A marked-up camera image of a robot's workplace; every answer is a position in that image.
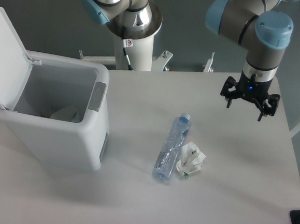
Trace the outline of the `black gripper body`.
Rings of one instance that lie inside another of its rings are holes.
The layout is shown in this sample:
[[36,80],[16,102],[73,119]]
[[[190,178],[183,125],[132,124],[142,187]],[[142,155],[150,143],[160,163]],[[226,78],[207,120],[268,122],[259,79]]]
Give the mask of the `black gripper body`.
[[255,79],[248,78],[244,72],[241,73],[239,81],[235,85],[234,97],[242,98],[251,103],[258,102],[262,104],[268,97],[268,90],[272,79],[266,82],[258,82]]

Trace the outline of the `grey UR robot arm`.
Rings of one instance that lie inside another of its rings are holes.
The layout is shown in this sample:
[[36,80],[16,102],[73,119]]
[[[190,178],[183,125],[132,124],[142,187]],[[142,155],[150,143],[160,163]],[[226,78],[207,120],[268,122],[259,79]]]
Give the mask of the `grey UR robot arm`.
[[[153,56],[153,40],[162,26],[162,14],[150,0],[81,0],[95,23],[113,34],[116,68],[153,71],[163,69]],[[247,50],[239,80],[228,77],[221,96],[231,103],[243,99],[254,104],[261,116],[274,116],[280,95],[270,94],[283,54],[290,43],[293,21],[275,12],[281,0],[215,0],[205,24]]]

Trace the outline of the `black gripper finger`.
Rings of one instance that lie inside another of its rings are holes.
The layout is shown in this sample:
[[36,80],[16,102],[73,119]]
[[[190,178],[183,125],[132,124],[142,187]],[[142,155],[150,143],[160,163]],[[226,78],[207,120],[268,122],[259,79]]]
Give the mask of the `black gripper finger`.
[[280,102],[280,95],[278,94],[267,94],[266,96],[262,98],[255,98],[253,100],[253,103],[256,105],[258,110],[260,111],[260,115],[258,117],[258,122],[261,121],[262,117],[264,116],[274,116],[278,104]]
[[239,99],[242,96],[239,82],[237,82],[233,77],[229,76],[224,82],[220,95],[225,98],[227,101],[226,107],[229,108],[234,99]]

